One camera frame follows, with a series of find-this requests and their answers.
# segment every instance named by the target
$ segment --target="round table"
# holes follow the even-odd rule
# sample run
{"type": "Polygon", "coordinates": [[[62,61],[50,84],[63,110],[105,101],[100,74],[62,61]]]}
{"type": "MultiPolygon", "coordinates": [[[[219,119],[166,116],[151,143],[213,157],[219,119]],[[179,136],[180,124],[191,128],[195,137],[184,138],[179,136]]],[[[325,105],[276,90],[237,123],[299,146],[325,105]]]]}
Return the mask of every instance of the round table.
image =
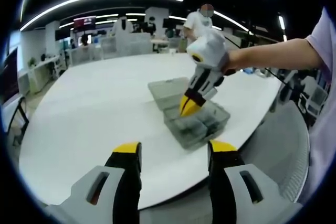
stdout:
{"type": "MultiPolygon", "coordinates": [[[[142,142],[139,209],[170,199],[208,176],[207,146],[184,150],[163,122],[148,89],[152,81],[190,78],[187,54],[140,55],[68,69],[43,97],[25,133],[19,170],[32,193],[60,204],[71,186],[112,150],[142,142]]],[[[213,98],[231,114],[218,138],[240,148],[259,125],[280,87],[273,78],[238,72],[213,98]]]]}

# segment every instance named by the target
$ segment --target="white robotic hand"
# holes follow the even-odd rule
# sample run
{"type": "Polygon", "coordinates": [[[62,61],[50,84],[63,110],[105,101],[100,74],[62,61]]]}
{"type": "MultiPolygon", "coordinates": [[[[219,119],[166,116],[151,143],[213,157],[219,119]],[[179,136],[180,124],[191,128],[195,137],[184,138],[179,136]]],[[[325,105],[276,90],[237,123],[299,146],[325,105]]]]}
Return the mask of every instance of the white robotic hand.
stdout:
{"type": "Polygon", "coordinates": [[[181,100],[181,116],[197,112],[217,93],[215,87],[224,80],[221,68],[228,61],[225,37],[215,29],[209,29],[204,36],[190,44],[187,53],[197,66],[181,100]]]}

